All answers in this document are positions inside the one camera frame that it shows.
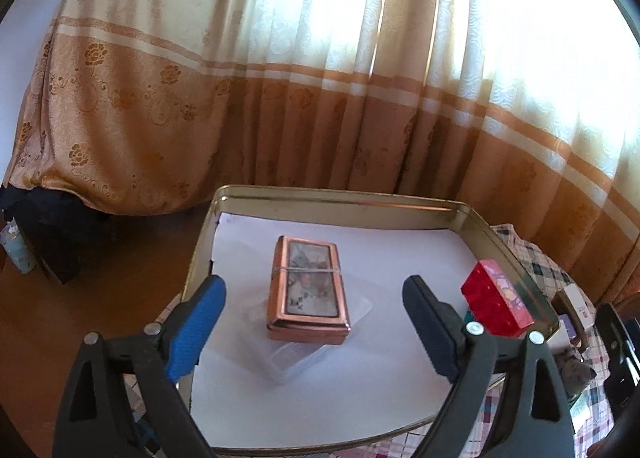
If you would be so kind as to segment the gold metal tin tray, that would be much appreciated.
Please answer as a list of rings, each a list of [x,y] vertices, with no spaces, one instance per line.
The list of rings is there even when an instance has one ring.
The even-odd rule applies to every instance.
[[[536,328],[544,334],[552,334],[558,328],[549,301],[538,288],[533,277],[472,207],[456,201],[380,195],[379,193],[319,190],[303,188],[224,186],[220,188],[209,207],[198,236],[189,268],[183,296],[194,294],[203,280],[215,274],[210,251],[219,218],[224,214],[241,215],[268,221],[305,223],[348,228],[380,230],[449,230],[459,235],[466,246],[480,259],[493,259],[509,277],[516,291],[534,317]],[[194,374],[183,378],[179,391],[192,406]],[[401,433],[425,426],[435,415],[405,429],[366,438],[350,446],[330,445],[317,449],[293,448],[232,452],[213,447],[225,455],[283,456],[334,452],[393,438]]]

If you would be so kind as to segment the copper framed picture box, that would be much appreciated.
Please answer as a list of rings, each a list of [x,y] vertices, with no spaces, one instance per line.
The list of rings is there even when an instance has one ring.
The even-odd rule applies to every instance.
[[[280,236],[274,249],[267,337],[341,345],[352,331],[337,246]]]

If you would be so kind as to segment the white paper tray liner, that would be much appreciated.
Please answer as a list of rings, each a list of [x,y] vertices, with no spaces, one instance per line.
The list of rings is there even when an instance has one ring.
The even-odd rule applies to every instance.
[[[244,335],[248,310],[267,299],[282,236],[334,243],[346,293],[365,297],[372,308],[342,345],[281,384],[259,369]],[[461,288],[476,259],[459,235],[224,214],[210,251],[227,302],[196,367],[191,406],[210,446],[232,452],[350,446],[439,411],[449,383],[434,371],[401,288],[418,275],[439,300],[464,313]]]

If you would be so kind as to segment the white power adapter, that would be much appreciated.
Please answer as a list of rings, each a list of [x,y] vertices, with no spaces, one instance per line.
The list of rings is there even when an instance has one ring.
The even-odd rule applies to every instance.
[[[547,345],[552,355],[561,354],[573,347],[566,328],[562,323],[559,324],[558,330],[554,331],[553,334],[548,337]]]

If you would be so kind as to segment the white cardboard box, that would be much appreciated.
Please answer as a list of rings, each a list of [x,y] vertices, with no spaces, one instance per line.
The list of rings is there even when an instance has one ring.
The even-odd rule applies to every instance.
[[[558,313],[570,317],[576,331],[586,331],[593,327],[593,314],[578,285],[572,283],[555,293],[552,305]]]

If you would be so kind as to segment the red toy building brick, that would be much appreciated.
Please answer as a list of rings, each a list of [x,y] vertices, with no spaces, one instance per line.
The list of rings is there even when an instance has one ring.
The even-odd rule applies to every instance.
[[[534,319],[521,296],[493,259],[481,259],[461,287],[474,319],[491,334],[521,337]]]

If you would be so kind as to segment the plaid tablecloth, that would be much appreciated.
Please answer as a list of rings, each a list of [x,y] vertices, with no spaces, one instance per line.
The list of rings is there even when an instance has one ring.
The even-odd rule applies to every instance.
[[[546,256],[536,244],[522,239],[512,225],[502,224],[495,226],[492,230],[520,260],[528,274],[534,278],[538,288],[549,299],[574,282],[570,275]],[[577,457],[592,457],[614,428],[613,415],[604,390],[604,380],[608,378],[608,352],[596,330],[590,329],[588,337],[589,348],[585,354],[585,361],[597,372],[597,377],[582,393],[582,399],[578,402],[579,415],[585,420],[574,435],[574,449]],[[126,377],[125,382],[145,453],[149,457],[163,457],[165,453],[151,433],[137,381]],[[473,431],[463,449],[463,456],[476,457],[482,450],[488,437],[490,424],[495,418],[501,392],[502,387],[496,386],[487,393]],[[426,431],[426,426],[419,426],[393,438],[339,450],[332,455],[334,457],[409,457],[416,450],[416,445],[422,441]]]

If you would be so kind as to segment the purple box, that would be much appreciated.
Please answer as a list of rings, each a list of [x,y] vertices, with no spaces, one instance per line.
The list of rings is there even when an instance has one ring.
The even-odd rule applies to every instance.
[[[585,352],[588,348],[585,334],[574,326],[567,314],[559,314],[559,334],[563,346],[573,345],[579,353]]]

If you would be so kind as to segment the orange cream floral curtain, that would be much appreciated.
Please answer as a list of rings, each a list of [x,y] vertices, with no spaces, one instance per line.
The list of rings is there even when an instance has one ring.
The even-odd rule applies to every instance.
[[[639,46],[614,0],[62,0],[4,180],[120,215],[226,184],[458,200],[639,290]]]

